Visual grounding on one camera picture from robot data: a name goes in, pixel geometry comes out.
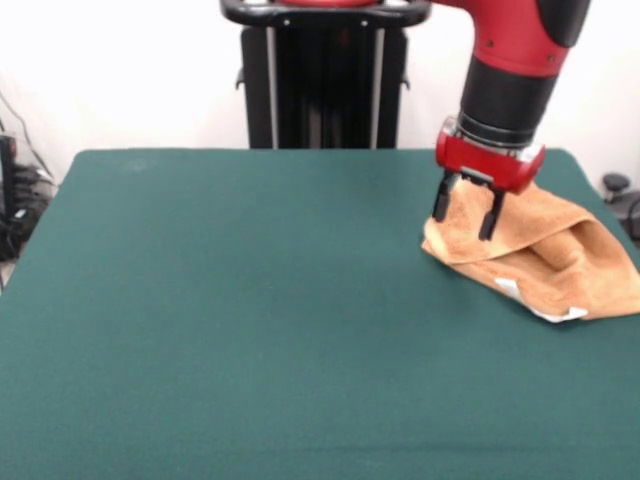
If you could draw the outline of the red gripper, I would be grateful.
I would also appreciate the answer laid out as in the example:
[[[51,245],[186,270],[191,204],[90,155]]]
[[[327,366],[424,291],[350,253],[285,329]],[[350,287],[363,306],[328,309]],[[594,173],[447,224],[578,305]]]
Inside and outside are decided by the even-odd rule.
[[[447,117],[436,142],[436,162],[445,171],[438,185],[432,218],[443,222],[457,175],[464,175],[494,189],[491,208],[479,231],[481,241],[490,241],[496,229],[506,192],[520,194],[534,180],[545,159],[546,148],[532,143],[523,148],[488,146],[468,136],[454,117]]]

